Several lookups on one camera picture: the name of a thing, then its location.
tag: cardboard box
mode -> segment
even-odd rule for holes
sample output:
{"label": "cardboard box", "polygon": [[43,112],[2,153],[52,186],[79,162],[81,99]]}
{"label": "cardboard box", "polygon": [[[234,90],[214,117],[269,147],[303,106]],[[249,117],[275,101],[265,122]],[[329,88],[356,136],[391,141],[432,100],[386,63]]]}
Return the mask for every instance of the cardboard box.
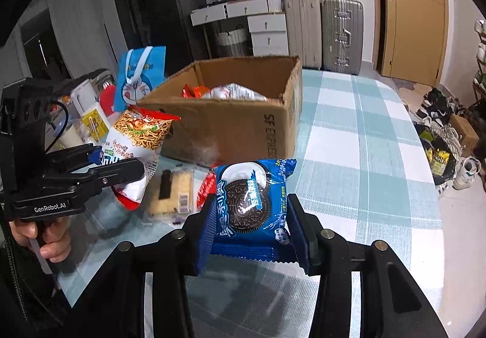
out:
{"label": "cardboard box", "polygon": [[469,122],[464,117],[460,117],[456,114],[453,114],[450,117],[449,124],[457,131],[457,133],[461,137],[461,140],[459,142],[461,143],[461,146],[463,148],[462,157],[471,156],[472,151],[479,141],[479,137],[471,124],[469,124]]}
{"label": "cardboard box", "polygon": [[[214,88],[236,83],[268,101],[183,98],[185,84]],[[265,158],[290,158],[302,110],[298,57],[239,57],[196,61],[139,103],[181,117],[162,155],[210,166]]]}

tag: suitcase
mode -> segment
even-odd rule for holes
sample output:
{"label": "suitcase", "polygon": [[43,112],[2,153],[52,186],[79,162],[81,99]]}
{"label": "suitcase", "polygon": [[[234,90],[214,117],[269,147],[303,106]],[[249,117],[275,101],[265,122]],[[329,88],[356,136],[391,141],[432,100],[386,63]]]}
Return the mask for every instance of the suitcase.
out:
{"label": "suitcase", "polygon": [[284,0],[289,55],[303,67],[322,67],[321,0]]}
{"label": "suitcase", "polygon": [[357,75],[363,55],[363,5],[356,0],[322,0],[324,70]]}

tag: finger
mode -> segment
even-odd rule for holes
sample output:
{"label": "finger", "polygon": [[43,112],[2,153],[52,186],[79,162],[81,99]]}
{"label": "finger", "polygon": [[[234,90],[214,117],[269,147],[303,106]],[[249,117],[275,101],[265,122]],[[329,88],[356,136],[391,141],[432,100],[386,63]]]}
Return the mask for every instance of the finger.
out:
{"label": "finger", "polygon": [[61,253],[59,253],[57,256],[49,258],[49,261],[51,263],[59,263],[61,261],[64,261],[67,256],[69,256],[69,253],[71,252],[71,245],[68,245],[67,248],[65,248]]}
{"label": "finger", "polygon": [[20,220],[9,221],[10,229],[15,241],[21,246],[29,245],[29,238],[37,237],[37,226],[35,223],[23,223]]}
{"label": "finger", "polygon": [[64,233],[66,232],[67,226],[69,225],[69,217],[59,217],[54,220],[54,222],[48,226],[42,233],[42,239],[45,243],[52,243],[59,241]]}
{"label": "finger", "polygon": [[60,255],[65,249],[70,246],[71,238],[66,231],[59,241],[45,244],[40,248],[40,255],[45,259],[51,259]]}

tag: wooden door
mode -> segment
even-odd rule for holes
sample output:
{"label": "wooden door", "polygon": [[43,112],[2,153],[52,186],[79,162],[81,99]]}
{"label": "wooden door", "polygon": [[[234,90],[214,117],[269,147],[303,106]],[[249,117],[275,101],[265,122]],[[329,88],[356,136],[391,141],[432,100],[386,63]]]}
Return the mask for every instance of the wooden door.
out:
{"label": "wooden door", "polygon": [[434,86],[447,37],[446,0],[386,0],[382,75]]}

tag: screw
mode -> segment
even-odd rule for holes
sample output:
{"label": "screw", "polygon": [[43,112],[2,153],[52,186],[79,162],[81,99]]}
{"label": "screw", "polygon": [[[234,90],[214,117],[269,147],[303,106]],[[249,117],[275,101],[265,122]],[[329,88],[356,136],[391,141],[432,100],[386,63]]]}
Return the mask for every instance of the screw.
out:
{"label": "screw", "polygon": [[334,231],[332,229],[323,229],[321,231],[321,236],[326,239],[332,239],[334,238]]}
{"label": "screw", "polygon": [[127,250],[130,250],[130,248],[132,247],[132,243],[128,242],[128,241],[124,241],[124,242],[121,242],[118,246],[117,246],[117,249],[119,251],[127,251]]}
{"label": "screw", "polygon": [[175,229],[174,231],[172,231],[171,236],[174,239],[182,239],[186,236],[186,233],[183,229]]}
{"label": "screw", "polygon": [[387,250],[388,248],[388,243],[386,243],[385,241],[376,241],[375,242],[375,247],[378,249],[378,250]]}

